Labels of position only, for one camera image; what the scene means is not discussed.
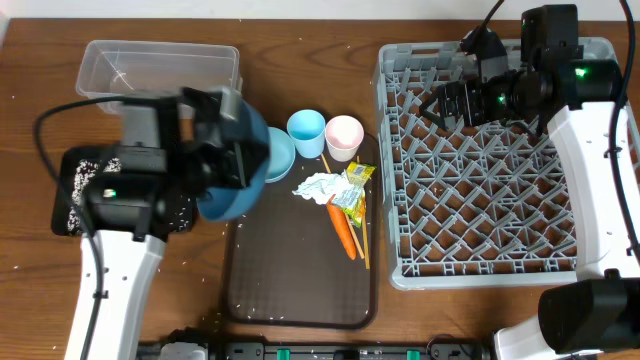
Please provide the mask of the light blue bowl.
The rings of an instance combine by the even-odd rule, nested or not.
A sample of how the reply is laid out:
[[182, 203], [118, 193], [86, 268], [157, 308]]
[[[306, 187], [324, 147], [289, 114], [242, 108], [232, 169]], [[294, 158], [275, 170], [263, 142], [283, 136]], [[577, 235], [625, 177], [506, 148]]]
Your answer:
[[266, 183], [274, 183], [283, 179], [291, 170], [296, 157], [296, 149], [290, 136], [283, 130], [270, 127], [270, 162], [266, 175]]

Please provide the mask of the white rice pile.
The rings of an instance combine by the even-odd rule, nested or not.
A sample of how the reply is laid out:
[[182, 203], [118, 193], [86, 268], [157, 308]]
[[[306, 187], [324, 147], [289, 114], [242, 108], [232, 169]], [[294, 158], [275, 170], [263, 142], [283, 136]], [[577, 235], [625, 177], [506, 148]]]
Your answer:
[[[65, 176], [65, 186], [71, 193], [72, 201], [81, 205], [84, 188], [99, 172], [119, 172], [121, 164], [118, 158], [108, 161], [83, 158], [65, 160], [65, 169], [70, 173]], [[176, 195], [166, 204], [168, 227], [171, 232], [186, 233], [195, 224], [195, 202], [182, 194]], [[66, 203], [65, 197], [56, 193], [56, 201], [52, 214], [51, 229], [58, 236], [79, 236], [82, 233], [80, 221], [75, 211]]]

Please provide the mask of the dark blue plate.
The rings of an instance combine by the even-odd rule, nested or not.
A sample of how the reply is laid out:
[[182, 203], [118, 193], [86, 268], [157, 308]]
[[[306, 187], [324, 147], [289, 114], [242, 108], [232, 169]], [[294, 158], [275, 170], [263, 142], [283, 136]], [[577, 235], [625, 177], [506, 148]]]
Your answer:
[[248, 180], [242, 188], [209, 187], [197, 199], [200, 215], [211, 222], [229, 221], [245, 215], [257, 203], [265, 185], [270, 162], [268, 125], [245, 100], [240, 105], [240, 123], [240, 129], [250, 136], [239, 147]]

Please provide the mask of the light blue cup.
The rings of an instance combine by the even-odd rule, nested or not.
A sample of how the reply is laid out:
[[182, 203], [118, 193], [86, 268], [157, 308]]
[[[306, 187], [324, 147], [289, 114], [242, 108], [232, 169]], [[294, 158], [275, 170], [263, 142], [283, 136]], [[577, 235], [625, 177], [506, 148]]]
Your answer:
[[287, 133], [297, 152], [304, 158], [319, 157], [324, 151], [326, 121], [315, 110], [295, 112], [287, 121]]

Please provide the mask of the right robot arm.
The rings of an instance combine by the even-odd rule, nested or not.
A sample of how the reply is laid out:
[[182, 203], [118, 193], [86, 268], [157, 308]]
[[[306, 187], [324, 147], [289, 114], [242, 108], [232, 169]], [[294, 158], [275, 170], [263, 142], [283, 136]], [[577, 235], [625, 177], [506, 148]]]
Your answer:
[[486, 25], [461, 50], [476, 58], [470, 80], [440, 85], [431, 121], [477, 127], [535, 121], [556, 148], [577, 242], [576, 281], [544, 291], [530, 319], [497, 331], [498, 359], [567, 359], [639, 345], [639, 187], [626, 140], [630, 63], [589, 59], [573, 4], [544, 5], [521, 18], [521, 66]]

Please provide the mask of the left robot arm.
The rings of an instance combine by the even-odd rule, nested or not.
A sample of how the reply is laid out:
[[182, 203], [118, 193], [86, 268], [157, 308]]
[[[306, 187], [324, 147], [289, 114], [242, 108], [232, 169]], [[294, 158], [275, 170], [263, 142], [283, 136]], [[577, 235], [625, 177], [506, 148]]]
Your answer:
[[269, 165], [268, 127], [233, 88], [119, 101], [121, 169], [95, 175], [77, 211], [89, 227], [68, 359], [134, 358], [171, 209], [188, 199], [210, 221], [237, 218], [259, 198]]

